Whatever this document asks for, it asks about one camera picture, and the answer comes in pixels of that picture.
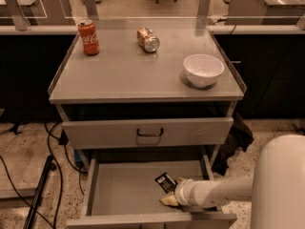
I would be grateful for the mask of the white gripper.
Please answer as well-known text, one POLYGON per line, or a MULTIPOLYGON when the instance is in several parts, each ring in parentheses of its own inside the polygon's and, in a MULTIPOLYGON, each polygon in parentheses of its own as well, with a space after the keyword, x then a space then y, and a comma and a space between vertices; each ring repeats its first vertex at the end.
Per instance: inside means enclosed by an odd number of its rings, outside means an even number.
POLYGON ((175 179, 177 184, 174 192, 169 192, 160 199, 164 206, 177 207, 179 204, 183 206, 195 206, 193 188, 195 181, 178 177, 175 179))

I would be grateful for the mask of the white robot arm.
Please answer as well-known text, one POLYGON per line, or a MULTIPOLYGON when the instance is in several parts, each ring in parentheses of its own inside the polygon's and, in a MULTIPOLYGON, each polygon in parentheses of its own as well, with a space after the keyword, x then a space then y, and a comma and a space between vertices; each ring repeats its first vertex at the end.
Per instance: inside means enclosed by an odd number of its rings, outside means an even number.
POLYGON ((305 136, 282 135, 261 150, 254 172, 231 180, 182 178, 165 206, 212 208, 252 204, 251 229, 305 229, 305 136))

